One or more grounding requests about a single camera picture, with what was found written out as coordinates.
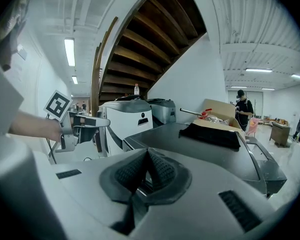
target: metal handle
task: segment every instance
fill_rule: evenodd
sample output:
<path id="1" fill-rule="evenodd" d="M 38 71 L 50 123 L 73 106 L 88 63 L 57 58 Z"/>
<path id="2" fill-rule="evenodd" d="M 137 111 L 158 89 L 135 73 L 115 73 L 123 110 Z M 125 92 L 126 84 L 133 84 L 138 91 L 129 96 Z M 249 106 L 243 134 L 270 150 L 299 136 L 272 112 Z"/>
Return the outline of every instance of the metal handle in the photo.
<path id="1" fill-rule="evenodd" d="M 185 109 L 182 109 L 182 108 L 180 108 L 180 111 L 182 111 L 182 112 L 186 112 L 186 113 L 189 113 L 189 114 L 194 114 L 194 115 L 197 115 L 197 116 L 202 116 L 202 114 L 201 113 L 197 113 L 197 112 L 192 112 L 192 111 L 189 111 L 189 110 L 185 110 Z"/>

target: wooden cabinet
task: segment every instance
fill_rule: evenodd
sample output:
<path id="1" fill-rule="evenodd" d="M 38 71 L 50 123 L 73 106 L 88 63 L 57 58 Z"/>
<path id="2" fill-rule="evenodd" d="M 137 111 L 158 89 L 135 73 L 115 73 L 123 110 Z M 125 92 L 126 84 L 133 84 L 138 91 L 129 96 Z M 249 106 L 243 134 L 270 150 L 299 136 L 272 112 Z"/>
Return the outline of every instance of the wooden cabinet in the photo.
<path id="1" fill-rule="evenodd" d="M 289 137 L 290 127 L 280 125 L 279 123 L 272 123 L 272 131 L 270 140 L 273 139 L 276 143 L 286 146 Z"/>

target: black cap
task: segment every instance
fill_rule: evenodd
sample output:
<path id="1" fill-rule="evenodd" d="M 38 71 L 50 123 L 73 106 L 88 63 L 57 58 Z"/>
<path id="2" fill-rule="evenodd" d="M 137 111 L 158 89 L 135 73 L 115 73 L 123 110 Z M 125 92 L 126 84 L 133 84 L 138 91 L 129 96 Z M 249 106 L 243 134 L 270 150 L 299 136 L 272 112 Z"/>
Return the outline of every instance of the black cap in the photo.
<path id="1" fill-rule="evenodd" d="M 238 96 L 239 96 L 239 98 L 244 96 L 244 91 L 243 90 L 238 90 Z"/>

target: white floor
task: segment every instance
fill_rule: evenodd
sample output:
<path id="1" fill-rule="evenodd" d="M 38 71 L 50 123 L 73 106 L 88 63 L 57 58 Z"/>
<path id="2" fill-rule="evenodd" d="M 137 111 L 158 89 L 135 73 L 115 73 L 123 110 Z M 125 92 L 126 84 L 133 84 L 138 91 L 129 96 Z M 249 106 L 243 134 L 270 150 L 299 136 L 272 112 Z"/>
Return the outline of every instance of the white floor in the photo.
<path id="1" fill-rule="evenodd" d="M 255 137 L 273 156 L 287 178 L 281 190 L 269 199 L 273 208 L 278 209 L 285 203 L 293 201 L 299 193 L 300 173 L 298 168 L 300 167 L 300 158 L 293 157 L 292 159 L 292 154 L 294 156 L 297 154 L 300 157 L 300 146 L 293 142 L 291 147 L 278 147 L 273 140 L 269 141 L 271 130 L 269 125 L 259 125 Z"/>

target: wooden handrail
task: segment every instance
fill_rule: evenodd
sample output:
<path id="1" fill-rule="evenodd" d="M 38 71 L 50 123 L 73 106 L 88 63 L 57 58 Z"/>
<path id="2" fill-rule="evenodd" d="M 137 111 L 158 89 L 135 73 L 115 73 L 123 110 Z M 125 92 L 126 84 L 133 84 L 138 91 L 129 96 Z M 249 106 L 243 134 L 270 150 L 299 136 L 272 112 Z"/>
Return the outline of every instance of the wooden handrail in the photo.
<path id="1" fill-rule="evenodd" d="M 114 17 L 112 20 L 109 29 L 105 32 L 103 40 L 99 46 L 99 49 L 96 50 L 94 56 L 93 70 L 92 70 L 92 83 L 91 83 L 91 110 L 92 116 L 96 117 L 96 114 L 99 110 L 99 80 L 100 80 L 100 66 L 102 53 L 105 47 L 105 44 L 109 38 L 109 35 L 113 29 L 115 22 L 118 20 L 118 17 Z"/>

